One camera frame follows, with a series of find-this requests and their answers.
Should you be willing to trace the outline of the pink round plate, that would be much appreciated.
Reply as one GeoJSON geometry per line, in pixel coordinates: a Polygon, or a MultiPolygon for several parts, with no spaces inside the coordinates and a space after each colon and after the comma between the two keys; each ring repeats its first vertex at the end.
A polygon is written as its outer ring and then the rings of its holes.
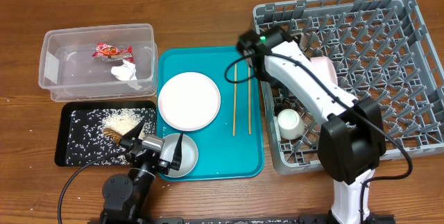
{"type": "Polygon", "coordinates": [[[169,126],[191,132],[208,126],[216,118],[221,94],[208,76],[184,72],[165,82],[157,106],[160,116],[169,126]]]}

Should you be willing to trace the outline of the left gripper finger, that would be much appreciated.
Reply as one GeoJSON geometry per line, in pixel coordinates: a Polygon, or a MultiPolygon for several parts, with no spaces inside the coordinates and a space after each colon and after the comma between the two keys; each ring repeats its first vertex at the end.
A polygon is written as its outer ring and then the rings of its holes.
{"type": "Polygon", "coordinates": [[[126,134],[122,136],[122,139],[125,140],[136,140],[139,138],[140,133],[142,132],[145,124],[145,119],[142,119],[133,129],[128,131],[126,134]]]}
{"type": "Polygon", "coordinates": [[[179,169],[182,161],[182,138],[183,133],[181,132],[174,148],[173,157],[171,161],[172,169],[179,169]]]}

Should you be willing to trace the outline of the teal plastic tray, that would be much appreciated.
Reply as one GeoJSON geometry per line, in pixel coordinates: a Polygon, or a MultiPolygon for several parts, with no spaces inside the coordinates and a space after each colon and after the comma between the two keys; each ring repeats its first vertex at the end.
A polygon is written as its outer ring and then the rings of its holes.
{"type": "Polygon", "coordinates": [[[251,178],[264,167],[259,85],[251,76],[252,134],[248,134],[248,70],[233,46],[171,49],[159,59],[158,86],[183,72],[211,78],[221,94],[216,118],[201,130],[187,132],[198,148],[198,161],[183,181],[251,178]],[[237,63],[237,124],[232,136],[234,64],[237,63]]]}

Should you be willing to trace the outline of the beige ceramic cup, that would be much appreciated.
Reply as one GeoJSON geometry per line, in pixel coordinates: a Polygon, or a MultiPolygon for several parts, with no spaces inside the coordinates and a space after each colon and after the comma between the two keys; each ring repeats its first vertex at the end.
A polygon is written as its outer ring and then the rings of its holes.
{"type": "Polygon", "coordinates": [[[300,115],[293,109],[285,109],[277,116],[277,124],[280,136],[285,139],[299,138],[305,129],[300,115]]]}

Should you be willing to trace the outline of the pink bowl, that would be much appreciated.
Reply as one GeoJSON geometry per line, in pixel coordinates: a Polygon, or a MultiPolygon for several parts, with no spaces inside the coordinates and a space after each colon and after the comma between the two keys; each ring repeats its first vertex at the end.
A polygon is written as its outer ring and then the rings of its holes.
{"type": "Polygon", "coordinates": [[[338,85],[334,64],[328,57],[326,56],[312,57],[310,58],[310,62],[313,67],[313,70],[316,73],[322,75],[325,78],[328,78],[335,85],[338,85]]]}

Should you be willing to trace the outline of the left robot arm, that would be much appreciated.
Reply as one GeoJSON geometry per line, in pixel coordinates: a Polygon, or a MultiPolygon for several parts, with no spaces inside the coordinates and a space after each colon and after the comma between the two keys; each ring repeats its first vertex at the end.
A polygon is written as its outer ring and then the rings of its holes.
{"type": "Polygon", "coordinates": [[[141,210],[156,175],[166,175],[171,169],[177,171],[180,168],[183,134],[176,142],[172,160],[167,161],[161,158],[163,138],[155,135],[139,138],[144,124],[144,120],[140,121],[124,135],[111,128],[103,131],[106,137],[126,149],[124,156],[132,167],[127,174],[116,174],[105,181],[100,223],[146,223],[141,210]]]}

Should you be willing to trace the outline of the clear plastic bin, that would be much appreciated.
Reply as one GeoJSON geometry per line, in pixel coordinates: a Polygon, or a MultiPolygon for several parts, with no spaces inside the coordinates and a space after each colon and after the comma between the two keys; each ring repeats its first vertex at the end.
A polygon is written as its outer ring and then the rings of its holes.
{"type": "Polygon", "coordinates": [[[157,45],[150,24],[119,24],[52,30],[45,34],[38,84],[56,102],[152,96],[157,91],[157,45]],[[112,74],[122,60],[93,53],[99,43],[131,47],[135,79],[112,74]]]}

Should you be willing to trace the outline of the rice and food scraps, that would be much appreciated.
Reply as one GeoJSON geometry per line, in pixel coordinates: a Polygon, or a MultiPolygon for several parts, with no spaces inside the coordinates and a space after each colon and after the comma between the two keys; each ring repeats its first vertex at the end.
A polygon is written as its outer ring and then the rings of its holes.
{"type": "Polygon", "coordinates": [[[66,166],[83,166],[103,156],[121,152],[123,148],[105,136],[106,128],[124,135],[140,121],[145,121],[139,138],[156,132],[153,108],[75,110],[69,116],[66,166]]]}

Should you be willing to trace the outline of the black waste tray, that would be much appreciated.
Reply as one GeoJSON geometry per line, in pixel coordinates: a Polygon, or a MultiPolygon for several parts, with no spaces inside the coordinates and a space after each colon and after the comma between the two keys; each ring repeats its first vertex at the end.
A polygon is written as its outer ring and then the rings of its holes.
{"type": "Polygon", "coordinates": [[[75,110],[100,110],[120,108],[153,108],[156,106],[152,101],[109,101],[109,102],[72,102],[66,104],[61,112],[58,140],[56,144],[54,161],[58,166],[65,165],[65,154],[67,151],[67,135],[70,122],[69,114],[75,110]]]}

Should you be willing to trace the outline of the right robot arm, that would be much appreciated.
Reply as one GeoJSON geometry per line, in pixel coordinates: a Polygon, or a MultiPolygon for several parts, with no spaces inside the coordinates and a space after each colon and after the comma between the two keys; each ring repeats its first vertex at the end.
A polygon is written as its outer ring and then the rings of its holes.
{"type": "Polygon", "coordinates": [[[245,32],[236,49],[254,77],[287,88],[319,125],[317,156],[334,181],[329,220],[369,220],[368,180],[386,152],[379,105],[371,98],[358,99],[314,70],[297,39],[281,26],[261,34],[245,32]]]}

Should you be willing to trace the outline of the wooden chopstick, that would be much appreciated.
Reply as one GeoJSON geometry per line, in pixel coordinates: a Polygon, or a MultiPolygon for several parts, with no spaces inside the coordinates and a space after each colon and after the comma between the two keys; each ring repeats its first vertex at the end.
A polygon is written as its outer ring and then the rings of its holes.
{"type": "Polygon", "coordinates": [[[248,134],[252,134],[252,119],[251,119],[251,81],[250,81],[250,67],[247,67],[248,70],[248,134]]]}
{"type": "Polygon", "coordinates": [[[234,91],[233,91],[233,124],[232,124],[232,136],[236,135],[237,124],[237,63],[234,64],[234,91]]]}

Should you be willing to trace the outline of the red snack wrapper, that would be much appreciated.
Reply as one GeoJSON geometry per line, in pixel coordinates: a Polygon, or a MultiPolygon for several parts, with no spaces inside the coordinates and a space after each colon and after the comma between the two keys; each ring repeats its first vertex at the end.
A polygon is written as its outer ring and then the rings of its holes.
{"type": "Polygon", "coordinates": [[[99,43],[97,44],[96,51],[92,54],[92,57],[94,59],[100,58],[106,62],[117,60],[134,62],[133,48],[131,46],[120,49],[109,44],[99,43]]]}

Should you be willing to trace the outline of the white tissue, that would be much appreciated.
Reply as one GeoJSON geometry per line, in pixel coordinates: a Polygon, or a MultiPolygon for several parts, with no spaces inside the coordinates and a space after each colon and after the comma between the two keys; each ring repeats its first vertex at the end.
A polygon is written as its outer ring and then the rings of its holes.
{"type": "Polygon", "coordinates": [[[123,64],[111,68],[111,74],[120,81],[125,81],[133,89],[140,90],[141,85],[137,82],[136,66],[134,63],[123,60],[123,64]]]}

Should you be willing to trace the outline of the grey dish rack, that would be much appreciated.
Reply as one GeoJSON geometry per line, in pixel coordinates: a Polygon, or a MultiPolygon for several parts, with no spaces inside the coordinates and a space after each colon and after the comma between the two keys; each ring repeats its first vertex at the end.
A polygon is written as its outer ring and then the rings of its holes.
{"type": "Polygon", "coordinates": [[[294,0],[253,9],[253,28],[278,25],[306,56],[329,57],[339,86],[378,102],[398,160],[443,152],[443,67],[416,0],[294,0]]]}

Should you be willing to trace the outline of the grey bowl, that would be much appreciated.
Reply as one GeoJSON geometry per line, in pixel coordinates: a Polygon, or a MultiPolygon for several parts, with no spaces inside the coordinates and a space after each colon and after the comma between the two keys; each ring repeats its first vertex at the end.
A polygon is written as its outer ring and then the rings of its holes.
{"type": "MultiPolygon", "coordinates": [[[[162,149],[161,159],[171,162],[173,159],[173,153],[176,144],[179,140],[180,134],[174,133],[164,137],[165,143],[162,149]]],[[[168,178],[183,178],[188,175],[195,167],[198,161],[198,148],[192,138],[187,135],[182,136],[182,159],[180,169],[174,170],[170,169],[169,174],[166,175],[168,178]]]]}

